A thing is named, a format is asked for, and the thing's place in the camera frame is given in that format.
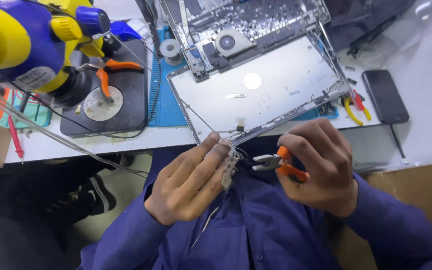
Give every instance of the floor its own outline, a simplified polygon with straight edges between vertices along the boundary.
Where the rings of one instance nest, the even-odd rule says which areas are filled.
[[[152,160],[149,154],[136,155],[129,168],[149,172]],[[99,173],[99,176],[103,178],[106,189],[116,198],[116,207],[105,214],[89,216],[73,225],[73,230],[69,232],[66,256],[69,265],[74,268],[81,262],[79,255],[81,249],[99,240],[106,228],[142,192],[146,180],[123,169],[113,171],[105,169]]]

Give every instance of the person's left hand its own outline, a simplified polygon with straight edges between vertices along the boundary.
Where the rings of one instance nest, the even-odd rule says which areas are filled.
[[[231,148],[229,143],[218,141],[218,134],[209,134],[200,145],[182,153],[159,172],[144,202],[159,223],[194,220],[223,190],[223,170]]]

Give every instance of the yellow pliers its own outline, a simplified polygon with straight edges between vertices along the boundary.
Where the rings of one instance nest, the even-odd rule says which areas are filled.
[[[353,112],[351,111],[351,97],[345,97],[344,99],[344,108],[346,109],[346,113],[348,114],[348,116],[354,121],[356,122],[356,124],[363,126],[363,122],[361,120],[359,120],[358,118],[356,118],[356,116],[354,116]],[[364,115],[366,115],[366,119],[368,119],[369,121],[371,121],[371,114],[369,113],[368,109],[366,107],[364,107]]]

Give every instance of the orange pliers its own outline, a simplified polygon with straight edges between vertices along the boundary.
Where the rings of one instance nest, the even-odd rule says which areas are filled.
[[[255,171],[265,171],[276,169],[278,174],[287,175],[292,181],[304,183],[309,178],[309,174],[305,171],[296,169],[287,162],[291,160],[293,154],[284,146],[279,147],[275,155],[262,155],[253,157],[255,162],[263,163],[262,165],[253,166]]]
[[[88,67],[90,67],[93,70],[96,70],[96,76],[101,80],[101,92],[103,92],[103,95],[105,98],[107,98],[107,101],[112,102],[114,101],[110,94],[110,89],[108,87],[108,72],[110,70],[119,70],[119,69],[135,69],[140,72],[144,72],[144,68],[141,67],[141,65],[135,63],[135,62],[118,62],[113,59],[109,59],[106,63],[103,61],[103,59],[99,58],[99,64],[88,64]]]

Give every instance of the person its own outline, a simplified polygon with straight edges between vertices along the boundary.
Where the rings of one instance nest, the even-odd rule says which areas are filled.
[[[121,155],[105,158],[122,159]],[[32,164],[2,175],[0,270],[68,269],[63,253],[67,229],[116,206],[97,175],[111,167],[84,156],[61,164]]]
[[[339,269],[322,235],[325,212],[369,242],[379,269],[432,269],[432,224],[353,173],[351,145],[328,120],[241,149],[254,157],[279,146],[308,181],[255,172],[245,160],[223,192],[230,148],[215,133],[182,153],[154,150],[143,192],[81,251],[79,269]]]

